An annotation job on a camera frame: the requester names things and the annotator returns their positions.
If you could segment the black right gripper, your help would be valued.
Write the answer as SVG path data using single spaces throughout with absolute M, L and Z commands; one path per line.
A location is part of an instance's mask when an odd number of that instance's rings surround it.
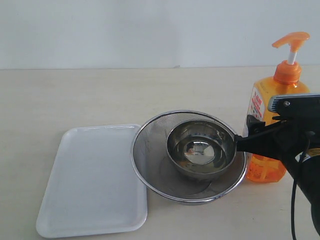
M 247 137 L 234 136 L 236 150 L 264 156 L 266 165 L 298 165 L 320 157 L 319 119 L 282 119 L 266 125 L 248 114 L 246 127 Z

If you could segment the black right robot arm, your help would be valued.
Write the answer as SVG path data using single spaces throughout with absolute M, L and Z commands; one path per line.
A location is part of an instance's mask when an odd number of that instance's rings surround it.
M 277 122 L 266 125 L 253 115 L 246 117 L 248 136 L 235 136 L 239 152 L 261 155 L 279 160 L 301 189 L 311 205 L 311 218 L 315 230 L 320 230 L 320 157 L 310 158 L 308 150 L 320 146 L 319 118 L 276 117 Z

